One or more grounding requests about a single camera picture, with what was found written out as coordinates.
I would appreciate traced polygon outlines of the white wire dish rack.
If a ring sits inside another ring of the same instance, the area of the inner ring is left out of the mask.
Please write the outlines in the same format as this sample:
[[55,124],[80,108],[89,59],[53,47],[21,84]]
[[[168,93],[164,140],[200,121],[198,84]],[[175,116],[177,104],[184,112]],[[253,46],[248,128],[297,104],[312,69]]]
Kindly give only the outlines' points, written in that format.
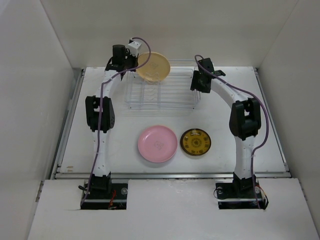
[[124,102],[132,110],[193,110],[201,100],[201,93],[190,90],[193,60],[171,59],[170,72],[163,81],[144,80],[137,73],[126,76]]

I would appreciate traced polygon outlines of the yellow black patterned plate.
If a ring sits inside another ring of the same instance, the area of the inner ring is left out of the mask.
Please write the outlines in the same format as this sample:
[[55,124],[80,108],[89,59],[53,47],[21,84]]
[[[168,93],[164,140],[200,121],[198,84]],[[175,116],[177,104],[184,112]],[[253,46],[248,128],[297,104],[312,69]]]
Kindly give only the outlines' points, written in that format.
[[206,154],[212,145],[212,140],[207,132],[199,128],[185,131],[180,138],[182,150],[190,156],[199,157]]

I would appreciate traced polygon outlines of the tan plate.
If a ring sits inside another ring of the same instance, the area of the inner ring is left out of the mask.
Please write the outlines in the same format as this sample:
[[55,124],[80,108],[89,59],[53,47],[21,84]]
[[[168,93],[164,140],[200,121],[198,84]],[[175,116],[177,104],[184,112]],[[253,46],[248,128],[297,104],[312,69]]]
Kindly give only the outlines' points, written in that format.
[[158,52],[151,52],[148,62],[136,70],[137,74],[148,82],[161,82],[170,73],[169,60]]

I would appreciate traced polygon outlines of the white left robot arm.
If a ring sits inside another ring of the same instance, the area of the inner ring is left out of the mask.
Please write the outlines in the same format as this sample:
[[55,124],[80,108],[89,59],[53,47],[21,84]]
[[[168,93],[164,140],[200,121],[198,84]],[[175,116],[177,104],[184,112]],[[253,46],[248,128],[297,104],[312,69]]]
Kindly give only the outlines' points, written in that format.
[[93,133],[95,155],[87,187],[83,191],[84,199],[97,196],[104,199],[111,195],[111,167],[105,157],[105,141],[116,120],[111,97],[124,75],[140,67],[138,56],[141,45],[137,40],[132,40],[128,45],[113,45],[112,57],[105,67],[99,89],[95,95],[85,98],[86,122]]

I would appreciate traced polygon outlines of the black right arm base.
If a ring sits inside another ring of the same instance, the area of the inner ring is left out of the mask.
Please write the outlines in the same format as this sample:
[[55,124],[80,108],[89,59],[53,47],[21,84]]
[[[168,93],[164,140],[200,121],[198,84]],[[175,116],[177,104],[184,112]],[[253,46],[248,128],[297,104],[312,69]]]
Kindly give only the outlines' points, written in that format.
[[213,192],[219,210],[266,210],[269,199],[259,183],[240,191],[233,182],[217,182]]

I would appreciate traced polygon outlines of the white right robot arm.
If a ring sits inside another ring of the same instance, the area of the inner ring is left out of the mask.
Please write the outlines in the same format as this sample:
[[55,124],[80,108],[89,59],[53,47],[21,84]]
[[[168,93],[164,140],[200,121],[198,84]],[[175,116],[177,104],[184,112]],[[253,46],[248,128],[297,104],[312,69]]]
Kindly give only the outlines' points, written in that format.
[[215,70],[212,60],[197,54],[194,57],[198,70],[194,71],[190,89],[202,93],[211,91],[218,94],[230,107],[229,129],[235,139],[236,163],[233,172],[232,193],[237,198],[244,198],[251,194],[257,199],[256,176],[254,174],[254,156],[257,149],[261,148],[269,136],[269,127],[263,142],[255,147],[255,137],[262,126],[261,111],[265,115],[266,123],[269,122],[266,109],[260,99],[253,93],[236,87],[223,77],[226,75],[221,70]]

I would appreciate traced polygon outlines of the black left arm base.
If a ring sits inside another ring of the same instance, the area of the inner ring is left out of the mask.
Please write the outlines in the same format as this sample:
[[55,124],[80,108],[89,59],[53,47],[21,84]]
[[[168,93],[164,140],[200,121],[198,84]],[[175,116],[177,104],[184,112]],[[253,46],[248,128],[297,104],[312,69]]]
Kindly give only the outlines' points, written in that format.
[[88,183],[79,185],[82,190],[80,200],[81,210],[126,210],[128,197],[128,183],[110,183],[107,190],[89,190]]

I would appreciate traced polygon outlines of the pink plate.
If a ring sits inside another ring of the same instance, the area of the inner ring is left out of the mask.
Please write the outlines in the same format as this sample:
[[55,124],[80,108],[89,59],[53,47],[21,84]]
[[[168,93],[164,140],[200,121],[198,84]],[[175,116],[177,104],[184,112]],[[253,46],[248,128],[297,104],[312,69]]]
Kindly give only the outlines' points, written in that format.
[[154,125],[147,127],[139,135],[137,148],[145,160],[160,164],[169,161],[176,154],[178,139],[170,128]]

